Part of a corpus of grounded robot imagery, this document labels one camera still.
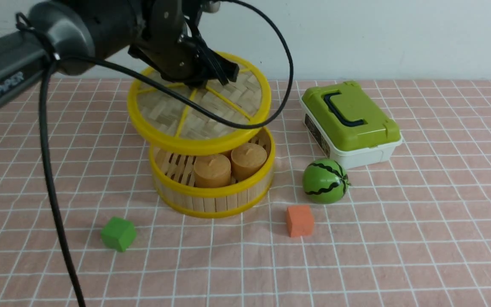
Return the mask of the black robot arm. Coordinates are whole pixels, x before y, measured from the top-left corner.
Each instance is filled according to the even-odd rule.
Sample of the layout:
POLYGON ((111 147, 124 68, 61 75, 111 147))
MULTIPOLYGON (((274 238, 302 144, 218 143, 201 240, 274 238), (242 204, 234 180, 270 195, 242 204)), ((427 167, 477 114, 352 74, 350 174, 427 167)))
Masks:
POLYGON ((43 76, 56 56, 101 60, 128 47, 168 82, 235 82, 239 66, 216 54, 198 30, 208 0, 46 0, 16 14, 17 31, 0 37, 0 108, 43 76))

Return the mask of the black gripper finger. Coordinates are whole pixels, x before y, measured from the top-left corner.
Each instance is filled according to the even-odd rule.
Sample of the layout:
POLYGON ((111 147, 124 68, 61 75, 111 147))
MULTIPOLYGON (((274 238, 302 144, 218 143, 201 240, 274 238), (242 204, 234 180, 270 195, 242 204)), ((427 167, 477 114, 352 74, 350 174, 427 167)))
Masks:
POLYGON ((224 70, 226 59, 216 51, 209 51, 207 55, 191 51, 190 59, 193 66, 191 86, 204 86, 209 80, 219 81, 222 85, 230 82, 230 77, 224 70))

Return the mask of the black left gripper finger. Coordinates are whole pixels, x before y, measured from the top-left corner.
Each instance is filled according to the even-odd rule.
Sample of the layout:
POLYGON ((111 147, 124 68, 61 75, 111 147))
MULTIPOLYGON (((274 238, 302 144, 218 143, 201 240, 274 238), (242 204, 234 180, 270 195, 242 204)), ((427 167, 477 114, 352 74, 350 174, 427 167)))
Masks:
POLYGON ((239 66, 210 49, 204 41, 196 43, 199 79, 202 81, 237 81, 239 66))

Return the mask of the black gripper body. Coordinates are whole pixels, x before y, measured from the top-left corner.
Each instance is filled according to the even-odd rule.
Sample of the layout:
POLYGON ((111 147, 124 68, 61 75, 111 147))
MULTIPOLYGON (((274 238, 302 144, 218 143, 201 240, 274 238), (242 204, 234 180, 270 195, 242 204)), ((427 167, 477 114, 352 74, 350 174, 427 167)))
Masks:
POLYGON ((169 82, 204 82, 188 21, 198 25, 200 0, 143 0, 143 24, 128 55, 141 60, 169 82))

